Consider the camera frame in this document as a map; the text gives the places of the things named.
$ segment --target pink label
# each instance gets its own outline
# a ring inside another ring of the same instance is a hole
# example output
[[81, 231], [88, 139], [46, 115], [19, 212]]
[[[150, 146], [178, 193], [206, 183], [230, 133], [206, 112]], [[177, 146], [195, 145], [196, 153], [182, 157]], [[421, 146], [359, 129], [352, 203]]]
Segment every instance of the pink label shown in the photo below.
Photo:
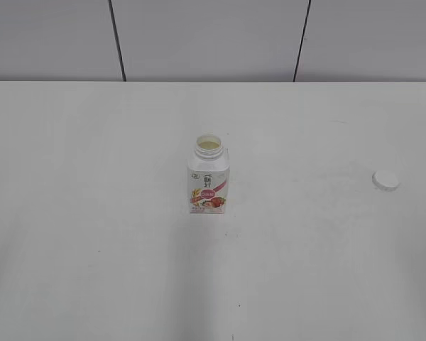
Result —
[[202, 199], [210, 199], [212, 197], [214, 197], [214, 191], [213, 190], [203, 190], [200, 193], [200, 196]]

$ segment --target bottle opening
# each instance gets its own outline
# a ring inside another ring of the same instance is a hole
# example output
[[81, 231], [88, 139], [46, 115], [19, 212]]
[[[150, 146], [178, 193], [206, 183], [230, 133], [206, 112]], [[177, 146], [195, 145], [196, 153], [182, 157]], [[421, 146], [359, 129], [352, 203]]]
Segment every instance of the bottle opening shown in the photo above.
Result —
[[221, 139], [215, 135], [199, 136], [195, 151], [202, 158], [216, 158], [222, 153]]
[[202, 135], [197, 138], [197, 145], [206, 151], [212, 151], [221, 146], [221, 140], [213, 135]]

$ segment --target wall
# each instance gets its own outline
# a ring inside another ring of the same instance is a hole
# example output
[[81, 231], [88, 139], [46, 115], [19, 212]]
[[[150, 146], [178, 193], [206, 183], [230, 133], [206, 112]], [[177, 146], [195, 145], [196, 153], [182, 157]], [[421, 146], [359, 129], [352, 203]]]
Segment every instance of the wall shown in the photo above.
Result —
[[0, 0], [0, 80], [426, 81], [426, 0], [111, 4], [122, 64], [108, 0]]

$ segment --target yogurt bottle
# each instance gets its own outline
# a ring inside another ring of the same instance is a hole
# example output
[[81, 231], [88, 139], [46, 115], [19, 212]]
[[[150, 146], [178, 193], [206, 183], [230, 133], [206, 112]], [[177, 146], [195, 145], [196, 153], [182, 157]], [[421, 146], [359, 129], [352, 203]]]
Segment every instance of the yogurt bottle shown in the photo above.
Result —
[[229, 152], [219, 137], [199, 136], [187, 162], [190, 212], [224, 213], [228, 189]]

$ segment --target bottle cap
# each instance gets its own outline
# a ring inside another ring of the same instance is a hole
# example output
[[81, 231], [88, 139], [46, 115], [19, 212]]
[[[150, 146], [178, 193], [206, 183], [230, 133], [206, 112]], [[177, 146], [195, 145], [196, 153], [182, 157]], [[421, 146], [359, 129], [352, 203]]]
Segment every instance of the bottle cap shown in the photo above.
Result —
[[372, 175], [372, 182], [377, 188], [387, 192], [394, 191], [399, 187], [400, 182], [395, 173], [389, 170], [378, 170]]

